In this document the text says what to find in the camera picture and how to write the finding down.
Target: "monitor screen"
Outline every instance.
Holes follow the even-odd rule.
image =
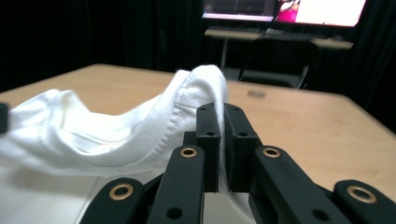
[[[365,0],[280,0],[275,21],[355,26]]]
[[[206,19],[272,21],[277,0],[204,0]]]

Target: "white fabric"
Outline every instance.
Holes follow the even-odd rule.
[[[246,197],[230,194],[226,187],[223,107],[228,92],[214,65],[177,71],[162,94],[117,116],[91,112],[73,90],[45,91],[9,111],[0,156],[53,175],[164,169],[173,149],[182,145],[184,132],[195,131],[196,108],[209,103],[215,105],[222,135],[220,191],[249,213]]]

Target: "table surface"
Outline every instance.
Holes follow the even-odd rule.
[[[239,40],[253,40],[258,38],[275,38],[271,34],[261,34],[254,32],[244,32],[244,31],[229,31],[229,30],[217,30],[217,29],[207,29],[205,35],[219,37],[219,38],[230,38]],[[353,43],[337,40],[334,38],[312,38],[310,40],[312,43],[316,44],[320,48],[324,49],[350,49]]]
[[[13,107],[49,89],[74,90],[91,111],[118,115],[161,93],[172,77],[96,64],[2,92],[0,102]],[[396,136],[350,99],[231,80],[227,85],[230,104],[245,111],[263,143],[285,149],[315,183],[332,190],[337,181],[357,179],[396,201]],[[132,177],[145,183],[155,175]],[[2,223],[76,223],[98,190],[115,178],[45,175],[0,159],[0,218]],[[205,196],[204,223],[251,220],[212,194]]]

